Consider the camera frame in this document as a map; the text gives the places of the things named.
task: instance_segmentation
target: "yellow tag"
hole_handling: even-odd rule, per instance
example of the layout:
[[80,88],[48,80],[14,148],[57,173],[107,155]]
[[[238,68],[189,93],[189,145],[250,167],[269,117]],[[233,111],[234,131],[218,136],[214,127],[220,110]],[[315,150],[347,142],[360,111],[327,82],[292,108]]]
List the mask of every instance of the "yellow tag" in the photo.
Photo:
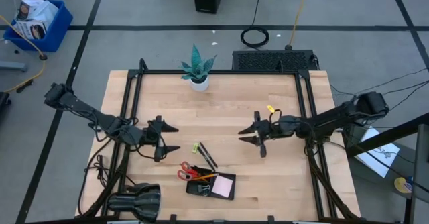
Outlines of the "yellow tag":
[[268,105],[268,106],[267,106],[267,108],[268,108],[268,110],[269,110],[270,112],[275,113],[275,110],[274,110],[273,106]]
[[200,143],[195,143],[194,146],[192,147],[192,153],[196,154],[196,151],[198,150]]

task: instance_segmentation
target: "white paper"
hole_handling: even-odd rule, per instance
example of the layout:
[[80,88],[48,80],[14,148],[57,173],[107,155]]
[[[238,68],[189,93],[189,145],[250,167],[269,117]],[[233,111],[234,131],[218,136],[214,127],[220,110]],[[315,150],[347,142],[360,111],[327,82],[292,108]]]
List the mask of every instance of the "white paper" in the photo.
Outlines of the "white paper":
[[[365,135],[362,137],[361,141],[364,141],[376,135],[379,135],[379,132],[376,129],[373,129],[372,127],[370,127],[365,132]],[[375,156],[378,160],[382,161],[384,164],[390,167],[393,161],[395,160],[396,154],[399,152],[399,150],[400,149],[396,145],[394,145],[393,143],[390,143],[390,144],[386,144],[384,146],[375,148],[373,150],[369,150],[368,152],[371,153],[373,156]],[[358,154],[355,157],[356,159],[364,163],[364,165],[368,166],[370,169],[372,169],[381,177],[383,178],[386,177],[386,174],[389,171],[389,168],[385,167],[383,164],[380,164],[368,153]]]

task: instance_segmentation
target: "gray floor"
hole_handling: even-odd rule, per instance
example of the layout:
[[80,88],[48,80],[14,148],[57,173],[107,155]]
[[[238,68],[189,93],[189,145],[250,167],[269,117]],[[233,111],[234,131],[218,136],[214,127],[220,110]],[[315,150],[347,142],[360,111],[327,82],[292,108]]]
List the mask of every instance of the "gray floor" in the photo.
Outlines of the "gray floor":
[[[64,0],[74,16],[73,25],[86,25],[95,0]],[[13,15],[13,0],[0,0],[0,14]],[[101,0],[94,25],[248,25],[256,0],[222,0],[216,15],[197,13],[193,0]],[[414,25],[429,25],[428,0],[403,0]],[[257,25],[292,25],[300,0],[261,0]],[[390,25],[406,26],[395,0],[307,0],[300,25]],[[149,68],[177,69],[187,61],[195,43],[203,56],[218,55],[216,69],[230,69],[232,52],[248,50],[239,30],[156,30],[92,31],[76,78],[75,93],[94,107],[100,107],[110,70],[136,68],[143,57]],[[265,49],[280,50],[290,31],[270,31]],[[13,104],[0,125],[0,216],[2,223],[14,223],[39,154],[50,128],[54,110],[43,104],[43,95],[52,82],[65,82],[83,31],[69,31],[56,53],[48,54],[44,74],[21,94],[12,93]],[[418,32],[429,46],[429,32]],[[249,34],[251,40],[259,36]],[[22,52],[13,44],[0,43],[0,59],[27,62],[27,73],[0,71],[0,90],[35,74],[41,67],[36,54]],[[331,83],[340,90],[356,92],[397,76],[425,68],[409,31],[339,32],[298,31],[294,49],[312,49],[327,70]],[[378,89],[386,92],[428,79],[428,72],[410,76]],[[411,91],[386,96],[393,106]],[[424,87],[375,126],[394,126],[428,112],[429,88]],[[336,104],[347,100],[335,96]],[[72,218],[82,183],[83,168],[93,133],[86,121],[71,114],[62,116],[48,163],[44,170],[27,221]],[[401,144],[414,147],[415,138]],[[378,186],[354,179],[364,217],[378,221],[402,220],[405,200]],[[427,223],[429,206],[420,203],[417,223]]]

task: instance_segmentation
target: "succulent plant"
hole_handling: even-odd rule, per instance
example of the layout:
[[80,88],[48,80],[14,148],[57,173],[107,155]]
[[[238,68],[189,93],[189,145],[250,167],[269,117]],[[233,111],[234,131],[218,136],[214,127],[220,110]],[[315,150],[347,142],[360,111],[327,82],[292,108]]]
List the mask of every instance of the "succulent plant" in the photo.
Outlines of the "succulent plant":
[[191,64],[182,62],[182,70],[187,74],[182,76],[182,79],[191,79],[195,83],[202,83],[207,78],[208,72],[212,69],[215,63],[216,56],[208,60],[201,60],[201,55],[195,44],[192,48]]

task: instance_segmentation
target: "white pot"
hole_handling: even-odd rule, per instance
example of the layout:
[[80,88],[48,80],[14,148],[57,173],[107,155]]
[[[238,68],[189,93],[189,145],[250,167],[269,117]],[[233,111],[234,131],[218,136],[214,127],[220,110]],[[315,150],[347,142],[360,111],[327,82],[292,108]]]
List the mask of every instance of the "white pot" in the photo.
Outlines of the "white pot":
[[190,81],[190,86],[192,87],[192,89],[194,89],[195,91],[205,91],[208,87],[208,76],[206,78],[206,80],[202,83],[195,83],[192,80]]

